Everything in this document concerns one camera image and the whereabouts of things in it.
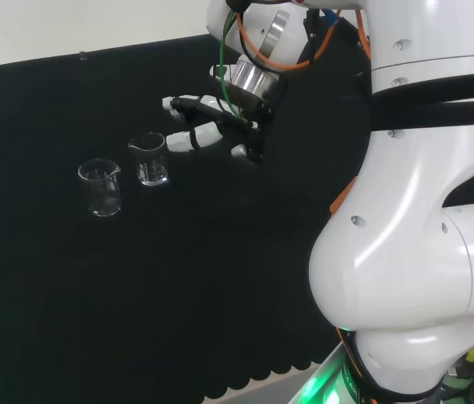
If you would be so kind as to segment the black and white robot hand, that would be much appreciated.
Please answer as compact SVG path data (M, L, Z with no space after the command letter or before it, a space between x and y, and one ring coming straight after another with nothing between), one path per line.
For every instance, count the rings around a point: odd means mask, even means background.
M263 165L267 134L286 89L287 82L282 79L269 84L257 97L230 81L226 83L229 99L210 94L163 98L163 109L174 120L188 126L186 130L166 136L168 150L195 152L230 141L234 159L254 166Z

